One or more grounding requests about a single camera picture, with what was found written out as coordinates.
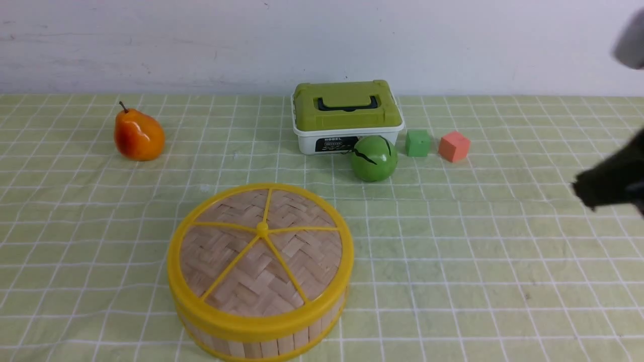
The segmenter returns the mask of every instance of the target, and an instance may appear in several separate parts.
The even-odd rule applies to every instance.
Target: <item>green box lid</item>
[[[300,131],[397,127],[403,123],[386,81],[302,83],[293,94]]]

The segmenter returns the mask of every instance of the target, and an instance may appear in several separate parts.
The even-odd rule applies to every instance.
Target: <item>green ball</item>
[[[355,143],[351,168],[363,181],[386,180],[398,165],[398,151],[382,136],[367,136]]]

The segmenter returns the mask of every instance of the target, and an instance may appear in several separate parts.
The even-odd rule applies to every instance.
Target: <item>green cube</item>
[[[409,157],[427,157],[430,152],[430,135],[424,129],[408,129],[404,148]]]

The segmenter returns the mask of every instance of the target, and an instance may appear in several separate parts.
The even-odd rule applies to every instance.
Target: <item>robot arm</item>
[[[644,9],[622,32],[613,56],[624,66],[644,70]],[[644,217],[644,129],[617,153],[577,175],[573,190],[592,210],[633,204]]]

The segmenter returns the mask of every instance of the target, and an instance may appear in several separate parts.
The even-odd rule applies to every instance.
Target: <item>woven bamboo lid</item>
[[[343,247],[346,225],[329,207],[277,184],[228,193],[185,226],[178,258],[185,284],[206,305],[234,316],[301,309],[327,290],[343,253],[353,257]]]

